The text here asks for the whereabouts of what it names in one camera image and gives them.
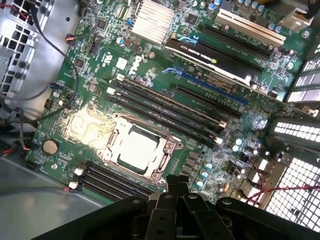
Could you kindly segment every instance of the white sticker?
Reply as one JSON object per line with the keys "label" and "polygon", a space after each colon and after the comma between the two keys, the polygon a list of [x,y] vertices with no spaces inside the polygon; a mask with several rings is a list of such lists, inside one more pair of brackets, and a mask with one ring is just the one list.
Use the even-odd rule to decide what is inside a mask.
{"label": "white sticker", "polygon": [[127,62],[128,62],[128,61],[125,60],[124,58],[119,57],[118,62],[116,63],[115,66],[116,66],[118,69],[125,70],[126,65],[127,65]]}

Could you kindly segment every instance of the aluminum heatsink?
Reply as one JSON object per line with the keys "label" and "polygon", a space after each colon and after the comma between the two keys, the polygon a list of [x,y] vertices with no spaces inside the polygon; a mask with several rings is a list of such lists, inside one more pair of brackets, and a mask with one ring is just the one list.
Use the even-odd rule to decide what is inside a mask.
{"label": "aluminum heatsink", "polygon": [[158,46],[166,38],[175,12],[151,0],[143,0],[135,13],[131,32]]}

